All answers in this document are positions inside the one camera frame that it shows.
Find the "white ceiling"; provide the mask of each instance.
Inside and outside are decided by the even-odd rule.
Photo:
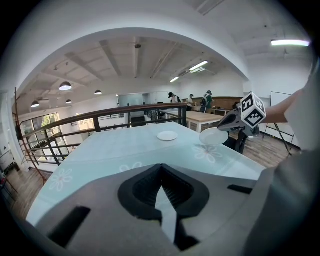
[[[309,58],[306,47],[271,47],[272,39],[306,39],[295,21],[282,9],[266,0],[183,0],[195,12],[221,25],[251,58]],[[180,43],[149,38],[128,37],[99,41],[74,49],[45,68],[20,95],[19,114],[31,111],[31,102],[48,99],[40,109],[65,107],[68,96],[81,93],[97,81],[115,77],[152,78],[168,83],[183,70],[208,60],[204,72],[188,76],[214,76],[225,65],[201,49]],[[62,82],[71,91],[60,91]]]

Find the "metal railing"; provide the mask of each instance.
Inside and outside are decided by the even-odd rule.
[[[177,121],[180,125],[187,126],[187,104],[186,103],[167,103],[167,104],[150,104],[150,105],[136,105],[136,106],[126,106],[126,107],[117,107],[117,108],[110,108],[105,110],[99,110],[95,112],[89,112],[73,117],[69,117],[66,119],[62,119],[60,121],[56,121],[53,123],[50,123],[46,126],[43,126],[35,131],[32,131],[26,135],[24,135],[22,138],[26,145],[30,147],[32,143],[35,141],[29,142],[28,139],[37,133],[44,133],[45,138],[39,141],[39,147],[37,148],[25,148],[23,149],[24,156],[26,161],[31,161],[34,159],[36,163],[44,163],[44,164],[54,164],[54,165],[60,165],[61,162],[68,157],[68,154],[62,154],[60,148],[73,148],[80,145],[80,143],[75,144],[68,144],[68,145],[58,145],[56,139],[61,137],[68,137],[73,135],[79,135],[79,134],[85,134],[85,133],[92,133],[92,132],[101,132],[106,131],[110,128],[117,129],[117,128],[130,128],[132,126],[131,124],[131,113],[133,112],[149,112],[149,111],[156,111],[159,112],[160,110],[172,110],[175,109],[178,112],[178,117],[176,118],[168,118],[168,119],[160,119],[160,118],[153,118],[150,121],[143,121],[143,122],[136,122],[135,125],[147,125],[147,124],[160,124],[165,122],[172,122]],[[105,126],[100,127],[99,121],[106,120],[106,119],[113,119],[115,118],[121,118],[124,117],[125,114],[127,115],[127,123],[120,124],[120,125],[114,125],[114,126]],[[74,124],[78,122],[83,122],[85,120],[92,120],[94,124],[94,128],[92,129],[85,129],[85,130],[79,130],[67,134],[58,133],[51,137],[48,137],[48,131],[52,130],[53,128],[60,127],[67,124]],[[57,146],[52,146],[51,142],[56,141]],[[54,149],[58,149],[59,154],[56,154]],[[43,155],[37,155],[34,154],[36,151],[39,150],[49,150],[51,154],[43,154]],[[42,161],[38,160],[37,158],[44,157],[47,158],[53,158],[54,161]]]

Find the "fluorescent light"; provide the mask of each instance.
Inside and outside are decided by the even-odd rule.
[[[170,81],[170,83],[173,83],[174,81],[176,81],[176,80],[178,80],[179,79],[179,77],[175,77],[174,79],[172,79],[171,81]]]
[[[63,82],[60,87],[59,87],[59,90],[60,91],[67,91],[67,90],[70,90],[72,88],[71,84],[67,81]]]
[[[272,40],[272,46],[309,46],[310,42],[302,40]]]
[[[31,108],[36,108],[36,107],[39,107],[39,106],[40,106],[40,104],[36,100],[34,102],[32,102],[32,104],[31,104]]]
[[[208,61],[205,60],[204,62],[201,62],[201,63],[199,63],[198,65],[195,65],[194,67],[190,68],[190,71],[194,71],[194,70],[196,70],[197,68],[200,68],[200,67],[206,65],[207,63],[208,63]]]

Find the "wooden floor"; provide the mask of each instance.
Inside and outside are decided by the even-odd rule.
[[[202,131],[216,125],[217,124],[203,125]],[[195,131],[196,128],[196,125],[191,124],[192,130]],[[229,135],[235,139],[238,138],[237,132],[231,132]],[[293,155],[298,154],[299,150],[292,148],[291,153]],[[288,152],[284,143],[278,139],[272,137],[256,137],[247,139],[243,155],[269,168],[277,166],[281,161],[286,159]],[[31,205],[43,187],[42,179],[35,169],[31,169],[29,172],[17,172],[13,170],[7,177],[19,193],[19,195],[17,195],[14,191],[12,192],[17,199],[15,203],[12,202],[11,208],[17,216],[26,219]]]

